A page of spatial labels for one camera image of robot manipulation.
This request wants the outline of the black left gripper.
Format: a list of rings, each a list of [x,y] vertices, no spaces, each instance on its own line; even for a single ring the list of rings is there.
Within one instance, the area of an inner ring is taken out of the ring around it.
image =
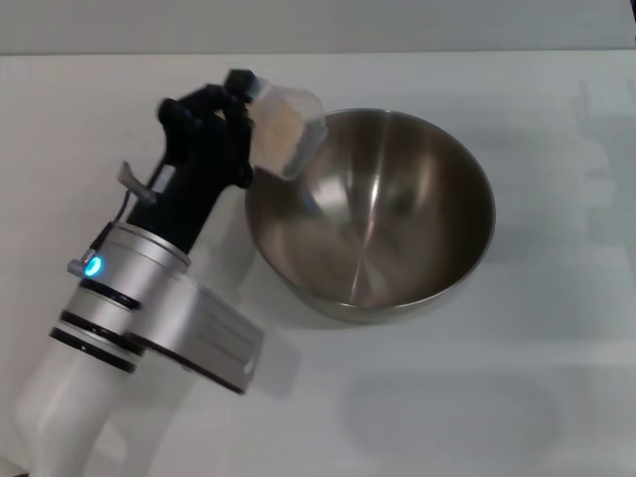
[[[165,153],[148,185],[167,166],[174,172],[152,205],[137,203],[126,222],[190,251],[224,189],[247,189],[253,122],[246,106],[259,91],[250,70],[229,70],[221,84],[205,84],[180,99],[165,98],[157,117]],[[216,115],[221,111],[223,117]]]

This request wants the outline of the white rice grains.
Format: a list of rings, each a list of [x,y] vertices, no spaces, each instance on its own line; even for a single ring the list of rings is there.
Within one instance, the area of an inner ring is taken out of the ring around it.
[[[304,131],[302,115],[286,99],[256,102],[249,110],[254,122],[255,164],[283,174],[294,158]]]

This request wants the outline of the clear plastic measuring cup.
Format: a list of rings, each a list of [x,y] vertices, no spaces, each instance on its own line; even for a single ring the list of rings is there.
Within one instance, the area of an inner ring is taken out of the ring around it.
[[[265,169],[263,166],[258,166],[255,164],[255,154],[252,137],[249,155],[250,165],[256,169],[263,170],[269,174],[272,174],[281,180],[294,180],[315,157],[319,147],[327,136],[325,111],[318,96],[307,89],[279,86],[263,78],[258,78],[258,80],[259,91],[255,99],[247,106],[249,118],[249,110],[256,102],[270,98],[286,99],[302,115],[302,119],[304,122],[304,131],[302,138],[298,144],[294,158],[290,161],[283,174],[275,174]]]

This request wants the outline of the stainless steel mixing bowl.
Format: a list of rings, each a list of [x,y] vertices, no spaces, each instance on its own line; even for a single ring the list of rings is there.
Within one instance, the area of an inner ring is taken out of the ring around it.
[[[251,239],[302,302],[330,318],[384,321],[451,295],[486,255],[491,184],[437,125],[355,108],[292,181],[259,172],[244,198]]]

